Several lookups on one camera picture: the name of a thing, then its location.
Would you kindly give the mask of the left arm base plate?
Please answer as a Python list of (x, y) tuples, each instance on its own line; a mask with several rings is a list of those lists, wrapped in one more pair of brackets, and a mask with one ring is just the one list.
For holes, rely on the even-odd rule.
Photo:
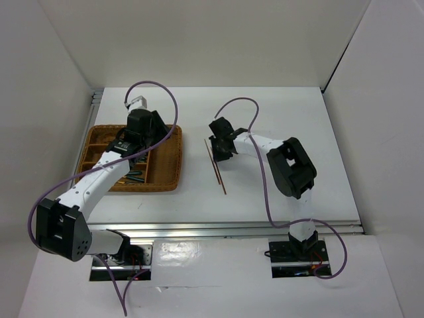
[(152, 276), (152, 243), (135, 245), (126, 251), (125, 255), (101, 254), (93, 257), (89, 275), (90, 282), (110, 282), (109, 269), (118, 282), (150, 281)]

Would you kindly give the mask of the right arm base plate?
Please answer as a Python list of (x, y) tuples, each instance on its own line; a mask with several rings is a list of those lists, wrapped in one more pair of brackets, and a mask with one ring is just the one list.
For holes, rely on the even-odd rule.
[(273, 278), (301, 278), (332, 275), (329, 256), (324, 240), (319, 240), (306, 254), (296, 256), (288, 241), (269, 242), (265, 257), (271, 261)]

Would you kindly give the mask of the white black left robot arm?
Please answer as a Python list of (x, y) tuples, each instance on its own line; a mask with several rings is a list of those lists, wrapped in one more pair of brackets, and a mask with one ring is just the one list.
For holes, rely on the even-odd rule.
[(172, 130), (157, 111), (132, 110), (126, 126), (109, 143), (90, 170), (55, 200), (36, 206), (35, 241), (39, 248), (77, 262), (85, 255), (107, 254), (116, 264), (131, 258), (130, 239), (112, 230), (91, 230), (87, 220), (103, 196), (149, 150), (170, 137)]

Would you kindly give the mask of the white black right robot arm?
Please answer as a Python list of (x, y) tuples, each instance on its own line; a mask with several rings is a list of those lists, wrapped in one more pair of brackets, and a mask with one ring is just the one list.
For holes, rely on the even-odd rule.
[(209, 128), (214, 161), (246, 154), (259, 159), (261, 166), (269, 165), (273, 181), (286, 197), (293, 216), (288, 233), (289, 252), (297, 260), (305, 259), (318, 241), (311, 208), (317, 170), (300, 141), (294, 137), (287, 140), (266, 138), (244, 128), (235, 130), (224, 117), (212, 121)]

